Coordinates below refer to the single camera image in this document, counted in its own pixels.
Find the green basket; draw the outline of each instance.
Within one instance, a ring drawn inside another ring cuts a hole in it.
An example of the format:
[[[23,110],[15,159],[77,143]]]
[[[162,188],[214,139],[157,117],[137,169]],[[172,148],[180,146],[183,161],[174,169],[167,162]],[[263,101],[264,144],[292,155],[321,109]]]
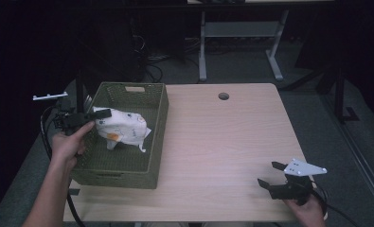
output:
[[[86,151],[71,177],[82,185],[156,188],[169,109],[166,85],[102,82],[88,113],[93,106],[141,114],[151,129],[143,144],[146,152],[122,143],[108,150],[106,139],[93,129],[84,138]]]

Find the wooden table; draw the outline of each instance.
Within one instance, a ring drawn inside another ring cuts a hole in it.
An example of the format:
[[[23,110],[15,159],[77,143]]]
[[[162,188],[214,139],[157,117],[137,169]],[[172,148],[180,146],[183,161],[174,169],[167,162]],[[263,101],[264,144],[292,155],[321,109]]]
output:
[[[273,84],[167,85],[169,115],[157,189],[78,185],[84,221],[285,221],[257,178],[285,184],[271,162],[305,161]],[[228,93],[220,100],[219,93]],[[73,221],[66,207],[64,221]]]

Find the cable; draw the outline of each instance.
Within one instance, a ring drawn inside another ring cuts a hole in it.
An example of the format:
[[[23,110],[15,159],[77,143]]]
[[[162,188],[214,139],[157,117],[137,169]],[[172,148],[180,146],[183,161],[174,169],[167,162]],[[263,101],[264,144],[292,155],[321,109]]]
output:
[[[316,183],[314,181],[311,181],[312,183],[315,183],[319,189],[322,191],[322,194],[323,196],[325,197],[324,199],[314,190],[312,189],[311,190],[311,194],[314,195],[320,202],[322,205],[326,206],[326,208],[330,208],[331,210],[337,212],[338,214],[340,214],[343,218],[345,218],[346,220],[348,220],[353,226],[355,227],[360,227],[353,219],[351,219],[348,215],[346,215],[344,212],[342,212],[341,210],[337,209],[336,207],[330,205],[330,204],[327,204],[327,192],[319,185],[319,183]],[[302,184],[299,184],[299,183],[293,183],[295,185],[298,185],[300,187],[304,187],[304,185]]]
[[[53,121],[54,121],[55,119],[58,119],[58,116],[54,117],[53,119],[51,119],[51,120],[48,122],[46,131],[49,131],[49,130],[50,130],[51,123],[53,123]]]
[[[56,108],[56,106],[50,106],[48,107],[47,109],[45,109],[40,117],[40,132],[41,132],[41,136],[42,136],[42,140],[43,140],[43,143],[45,145],[45,151],[47,153],[47,156],[48,156],[48,159],[51,160],[51,156],[52,156],[52,149],[51,149],[51,146],[50,146],[50,143],[48,142],[48,138],[47,138],[47,133],[48,131],[45,129],[45,122],[46,122],[46,116],[47,114],[51,114],[51,111]],[[53,120],[51,120],[49,123],[48,123],[48,126],[47,126],[47,129],[50,127],[50,124]],[[68,202],[68,206],[69,206],[69,209],[71,210],[71,213],[72,213],[72,216],[74,217],[74,220],[78,223],[78,225],[80,227],[84,227],[85,225],[83,224],[83,222],[80,220],[80,217],[78,216],[78,213],[77,213],[77,210],[75,209],[75,205],[74,205],[74,202],[72,202],[72,198],[71,198],[71,195],[69,194],[69,191],[66,195],[66,200]]]
[[[139,38],[142,41],[142,46],[139,48],[139,50],[143,50],[143,48],[145,48],[145,45],[146,45],[145,39],[143,39],[143,37],[139,35],[133,35],[133,37]]]
[[[195,62],[194,60],[192,60],[190,58],[187,58],[187,57],[185,57],[185,60],[188,60],[188,61],[192,62],[199,69],[199,64],[197,62]]]
[[[148,69],[146,69],[146,73],[151,77],[151,82],[152,83],[160,83],[161,79],[163,78],[163,70],[161,68],[159,68],[158,66],[156,66],[156,65],[147,64],[147,66],[156,68],[160,72],[160,77],[159,77],[159,79],[157,79],[157,78],[155,78],[153,76],[153,74],[151,73],[151,71],[149,71]]]
[[[154,61],[154,62],[151,62],[151,63],[157,63],[158,61],[163,61],[163,60],[167,60],[167,59],[170,59],[170,58],[171,58],[170,55],[150,56],[150,57],[148,57],[148,60],[149,61]]]
[[[186,53],[194,49],[197,49],[201,44],[201,40],[199,38],[192,38],[191,40],[194,41],[194,43],[185,47]]]
[[[356,226],[356,227],[359,227],[359,225],[353,220],[351,219],[348,215],[344,214],[341,210],[337,209],[336,207],[330,205],[330,204],[327,204],[328,208],[330,208],[331,210],[337,212],[338,214],[340,214],[341,216],[343,216],[345,219],[347,219],[349,222],[351,222],[351,224],[353,226]]]

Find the black cable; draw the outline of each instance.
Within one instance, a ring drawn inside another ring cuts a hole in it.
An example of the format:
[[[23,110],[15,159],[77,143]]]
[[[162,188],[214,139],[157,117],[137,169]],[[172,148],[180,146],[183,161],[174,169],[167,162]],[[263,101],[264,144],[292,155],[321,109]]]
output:
[[[43,143],[45,145],[45,151],[47,153],[47,156],[48,156],[48,159],[51,160],[51,156],[52,156],[52,149],[51,149],[51,146],[50,146],[50,143],[48,142],[48,137],[47,137],[47,133],[48,131],[45,129],[45,122],[46,122],[46,116],[47,114],[51,114],[51,111],[56,108],[56,106],[50,106],[48,107],[47,109],[45,109],[42,113],[42,116],[40,117],[40,131],[41,131],[41,136],[42,136],[42,140],[43,140]],[[80,220],[80,217],[78,216],[78,213],[77,213],[77,210],[75,209],[75,205],[74,205],[74,202],[72,202],[72,198],[71,198],[71,195],[69,194],[69,191],[66,195],[66,200],[68,202],[68,206],[69,206],[69,209],[71,210],[71,213],[72,213],[72,216],[74,217],[74,220],[78,223],[78,225],[80,227],[84,227],[85,225],[83,224],[83,222]]]
[[[211,45],[213,45],[213,43],[217,43],[214,50],[210,50],[210,47]],[[212,42],[209,42],[207,43],[207,50],[206,50],[206,54],[207,55],[225,55],[227,53],[230,53],[230,52],[233,52],[237,49],[236,48],[232,48],[230,44],[228,44],[227,42],[225,42],[223,39],[219,39],[219,40],[214,40]]]
[[[338,214],[340,214],[341,216],[343,216],[345,219],[347,219],[353,226],[359,227],[359,225],[353,219],[351,219],[348,215],[344,214],[341,210],[337,209],[336,207],[334,207],[334,206],[332,206],[330,204],[327,204],[327,206],[331,210],[337,212]]]
[[[152,64],[147,64],[146,66],[153,67],[153,68],[157,69],[160,72],[160,77],[159,77],[159,79],[157,79],[157,78],[155,78],[153,76],[153,74],[151,73],[151,71],[149,71],[148,69],[146,69],[146,72],[148,73],[148,75],[151,76],[151,82],[152,83],[160,83],[161,79],[163,78],[163,70],[160,67],[158,67],[156,65],[152,65]]]
[[[213,38],[209,37],[209,38],[206,38],[205,39],[205,44],[208,45],[209,42],[212,41]],[[196,44],[195,46],[193,46],[192,48],[188,48],[185,50],[185,54],[186,55],[189,55],[189,54],[196,54],[196,53],[199,53],[201,51],[201,43],[199,42],[198,44]]]
[[[51,123],[53,123],[53,121],[54,121],[54,119],[51,119],[51,120],[48,122],[46,131],[49,131],[50,126],[51,126]]]
[[[197,62],[195,62],[194,60],[192,60],[190,58],[187,58],[187,57],[185,57],[185,59],[188,60],[188,61],[190,61],[190,62],[192,62],[199,69],[199,64]]]
[[[353,226],[355,227],[359,227],[359,225],[353,220],[351,219],[348,215],[346,215],[344,212],[342,212],[341,210],[337,209],[336,207],[330,205],[330,204],[327,204],[326,201],[327,201],[327,193],[326,191],[316,182],[312,181],[312,183],[315,183],[319,189],[322,191],[325,199],[323,199],[314,189],[311,190],[311,194],[314,195],[320,202],[321,202],[321,205],[324,205],[326,206],[326,208],[330,208],[331,210],[337,212],[338,214],[340,214],[343,218],[345,218],[346,220],[348,220]],[[295,185],[298,185],[298,186],[301,186],[301,187],[304,187],[304,185],[302,184],[299,184],[299,183],[293,183]]]
[[[45,109],[40,117],[40,133],[41,133],[41,136],[42,136],[42,140],[43,140],[43,143],[45,145],[45,151],[47,153],[47,156],[48,156],[48,159],[51,160],[51,155],[52,155],[52,151],[51,151],[51,146],[50,146],[50,143],[48,142],[48,138],[47,138],[47,132],[45,130],[45,116],[46,114],[51,114],[51,111],[55,108],[55,106],[50,106],[48,107],[47,109]]]
[[[174,58],[174,57],[172,57],[172,56],[166,56],[166,57],[163,58],[163,59],[150,61],[149,64],[156,64],[156,63],[158,63],[158,62],[166,61],[166,60],[173,59],[173,58]]]

